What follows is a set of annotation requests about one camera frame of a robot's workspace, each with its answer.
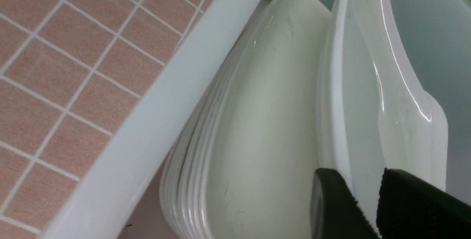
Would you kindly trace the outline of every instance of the white container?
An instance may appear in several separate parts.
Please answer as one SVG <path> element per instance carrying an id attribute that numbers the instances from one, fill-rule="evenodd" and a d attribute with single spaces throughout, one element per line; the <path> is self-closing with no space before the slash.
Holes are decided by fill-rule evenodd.
<path id="1" fill-rule="evenodd" d="M 412 68 L 449 123 L 446 192 L 471 204 L 471 2 L 391 1 Z"/>
<path id="2" fill-rule="evenodd" d="M 319 76 L 323 165 L 375 226 L 385 167 L 445 189 L 447 123 L 412 70 L 390 0 L 338 0 Z"/>

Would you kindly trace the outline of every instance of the white dish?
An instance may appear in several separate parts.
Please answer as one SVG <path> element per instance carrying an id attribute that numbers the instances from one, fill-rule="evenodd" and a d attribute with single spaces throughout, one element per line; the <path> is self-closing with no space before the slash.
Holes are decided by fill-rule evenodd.
<path id="1" fill-rule="evenodd" d="M 164 166 L 164 173 L 160 182 L 160 204 L 162 206 L 163 213 L 167 218 L 170 227 L 172 227 L 172 229 L 174 229 L 180 236 L 183 234 L 183 227 L 178 219 L 175 218 L 176 204 L 174 197 L 177 194 L 178 182 L 181 177 L 181 167 L 183 165 L 183 159 L 187 153 L 187 146 L 195 131 L 196 122 L 198 121 L 207 97 L 208 93 L 205 92 L 188 119 L 188 122 L 183 128 L 177 141 L 175 141 L 175 144 L 172 147 L 171 159 L 169 157 L 168 162 L 166 162 Z"/>
<path id="2" fill-rule="evenodd" d="M 330 12 L 273 0 L 241 55 L 202 179 L 211 238 L 311 238 L 315 101 Z"/>
<path id="3" fill-rule="evenodd" d="M 212 148 L 214 145 L 215 136 L 217 135 L 217 129 L 219 127 L 220 118 L 222 116 L 224 107 L 226 105 L 227 95 L 228 95 L 227 91 L 230 90 L 230 87 L 234 84 L 234 76 L 235 76 L 235 73 L 237 72 L 237 67 L 239 66 L 240 56 L 242 55 L 242 52 L 244 51 L 244 49 L 246 49 L 249 38 L 254 32 L 254 28 L 257 22 L 258 22 L 258 18 L 254 22 L 249 21 L 249 26 L 248 26 L 247 31 L 243 34 L 243 36 L 241 36 L 238 43 L 234 46 L 233 54 L 230 54 L 230 56 L 233 56 L 233 58 L 230 58 L 230 59 L 235 60 L 236 65 L 234 65 L 234 69 L 232 70 L 230 76 L 227 77 L 227 84 L 218 98 L 219 107 L 215 111 L 215 115 L 212 121 L 212 129 L 210 131 L 210 135 L 207 138 L 205 147 L 203 148 L 205 151 L 204 156 L 202 157 L 203 160 L 198 168 L 199 175 L 195 182 L 197 186 L 195 188 L 195 196 L 194 196 L 194 204 L 197 206 L 197 208 L 195 208 L 195 218 L 198 221 L 197 224 L 198 224 L 198 228 L 202 232 L 202 237 L 207 238 L 207 239 L 212 238 L 212 233 L 208 226 L 206 216 L 205 214 L 203 214 L 203 207 L 205 207 L 205 199 L 204 199 L 205 192 L 203 190 L 206 189 L 205 175 L 207 175 L 207 171 L 209 168 L 209 160 L 212 154 Z"/>
<path id="4" fill-rule="evenodd" d="M 412 70 L 390 0 L 338 0 L 333 14 L 319 77 L 320 147 L 333 150 L 323 166 L 340 171 L 375 226 L 385 167 L 445 188 L 446 117 Z"/>
<path id="5" fill-rule="evenodd" d="M 169 154 L 167 155 L 167 160 L 165 161 L 165 165 L 163 166 L 163 171 L 162 171 L 162 177 L 160 179 L 160 185 L 159 185 L 159 202 L 160 202 L 160 207 L 162 208 L 162 213 L 166 217 L 170 217 L 170 205 L 167 204 L 167 201 L 165 200 L 165 182 L 167 180 L 167 175 L 169 172 L 169 167 L 171 160 L 173 158 L 173 155 L 175 154 L 175 149 L 177 148 L 177 142 L 180 140 L 181 133 L 178 136 L 177 140 L 173 144 L 172 148 L 169 151 Z"/>
<path id="6" fill-rule="evenodd" d="M 219 98 L 222 95 L 222 92 L 225 90 L 227 86 L 227 80 L 229 79 L 230 73 L 232 72 L 233 65 L 229 66 L 228 73 L 222 79 L 222 83 L 219 87 L 217 87 L 217 91 L 215 93 L 215 97 L 212 102 L 210 102 L 210 110 L 208 116 L 206 117 L 205 123 L 203 125 L 202 133 L 198 140 L 198 144 L 195 150 L 195 158 L 193 159 L 191 170 L 190 170 L 190 177 L 188 179 L 188 190 L 187 190 L 187 205 L 188 205 L 188 212 L 190 214 L 190 222 L 192 223 L 192 228 L 195 234 L 197 234 L 197 238 L 203 238 L 204 234 L 202 233 L 201 225 L 198 213 L 198 205 L 195 203 L 198 198 L 198 189 L 199 189 L 199 179 L 201 175 L 201 167 L 202 167 L 202 160 L 205 157 L 205 152 L 207 148 L 208 138 L 211 135 L 212 127 L 214 124 L 214 120 L 216 117 L 216 113 L 219 109 L 220 100 Z"/>
<path id="7" fill-rule="evenodd" d="M 226 95 L 226 91 L 229 87 L 230 80 L 233 79 L 234 72 L 237 69 L 238 63 L 239 63 L 239 57 L 243 51 L 243 49 L 247 45 L 247 41 L 249 38 L 249 33 L 252 32 L 250 29 L 248 32 L 244 33 L 243 36 L 240 38 L 240 40 L 237 42 L 237 44 L 234 46 L 234 48 L 231 51 L 231 54 L 227 57 L 227 60 L 231 62 L 229 66 L 229 70 L 227 71 L 227 74 L 225 74 L 224 79 L 222 80 L 222 86 L 220 87 L 220 90 L 217 92 L 217 96 L 214 99 L 213 102 L 213 107 L 214 109 L 211 111 L 211 117 L 208 122 L 208 128 L 206 131 L 206 134 L 204 138 L 202 137 L 200 139 L 200 142 L 198 142 L 198 147 L 197 147 L 197 153 L 198 157 L 195 158 L 198 159 L 195 167 L 195 171 L 193 171 L 192 167 L 192 173 L 190 174 L 190 183 L 193 185 L 190 185 L 190 190 L 189 190 L 189 195 L 188 200 L 189 200 L 189 208 L 190 208 L 190 213 L 192 213 L 193 219 L 195 220 L 195 228 L 200 236 L 200 238 L 209 238 L 210 233 L 205 230 L 204 225 L 202 224 L 202 216 L 200 214 L 201 212 L 201 206 L 200 206 L 200 194 L 201 194 L 201 179 L 202 179 L 202 172 L 205 169 L 205 166 L 207 164 L 205 163 L 208 153 L 210 152 L 210 143 L 213 140 L 213 137 L 216 133 L 216 126 L 215 124 L 218 122 L 220 118 L 220 113 L 222 111 L 222 105 L 223 105 L 223 98 Z"/>
<path id="8" fill-rule="evenodd" d="M 220 71 L 217 73 L 214 79 L 214 84 L 208 89 L 209 95 L 208 99 L 205 101 L 204 107 L 202 109 L 201 115 L 198 119 L 198 123 L 195 127 L 195 132 L 193 133 L 193 137 L 190 141 L 190 145 L 188 146 L 188 152 L 184 159 L 184 165 L 182 168 L 182 177 L 178 183 L 178 192 L 176 196 L 176 203 L 177 203 L 177 218 L 184 224 L 184 228 L 187 232 L 191 234 L 191 238 L 198 238 L 197 231 L 195 230 L 195 223 L 190 218 L 190 209 L 192 205 L 189 204 L 189 200 L 187 199 L 189 196 L 192 196 L 193 192 L 189 189 L 189 184 L 192 183 L 189 180 L 191 176 L 192 170 L 194 170 L 197 161 L 198 161 L 198 153 L 197 147 L 200 145 L 200 142 L 203 141 L 205 135 L 207 134 L 208 127 L 204 126 L 207 120 L 212 115 L 212 105 L 215 99 L 217 98 L 217 93 L 222 86 L 222 82 L 227 75 L 230 74 L 230 69 L 232 64 L 235 63 L 232 59 L 230 59 L 234 54 L 231 51 L 222 65 Z"/>

